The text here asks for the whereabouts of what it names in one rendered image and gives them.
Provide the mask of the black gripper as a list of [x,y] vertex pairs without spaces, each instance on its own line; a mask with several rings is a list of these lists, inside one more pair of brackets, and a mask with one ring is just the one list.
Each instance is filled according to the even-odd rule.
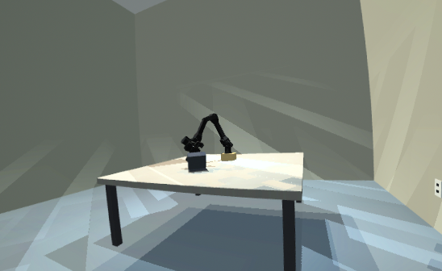
[[[196,145],[197,145],[197,146],[196,146]],[[197,142],[195,143],[195,145],[193,145],[193,146],[194,146],[194,148],[191,148],[190,152],[200,152],[201,150],[199,150],[198,147],[202,148],[202,147],[204,146],[204,144],[201,143],[201,142],[199,142],[199,141],[197,141]]]

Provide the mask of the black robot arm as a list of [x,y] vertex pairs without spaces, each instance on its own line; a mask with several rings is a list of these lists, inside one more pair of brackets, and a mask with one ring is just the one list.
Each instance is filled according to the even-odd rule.
[[216,130],[219,133],[219,136],[221,138],[220,142],[225,147],[225,154],[233,153],[233,152],[231,152],[231,147],[233,146],[233,144],[225,136],[225,134],[223,132],[223,129],[221,128],[221,126],[219,124],[219,118],[218,118],[217,114],[210,114],[209,116],[207,116],[205,118],[202,118],[202,122],[200,123],[198,131],[196,132],[196,134],[194,135],[194,137],[192,139],[190,139],[187,136],[185,136],[181,140],[181,143],[185,145],[184,149],[187,152],[190,152],[191,148],[194,148],[193,145],[195,145],[195,143],[197,141],[201,142],[201,140],[202,140],[202,133],[203,133],[203,130],[204,130],[205,126],[206,126],[207,121],[211,121],[215,125],[215,128],[216,128]]

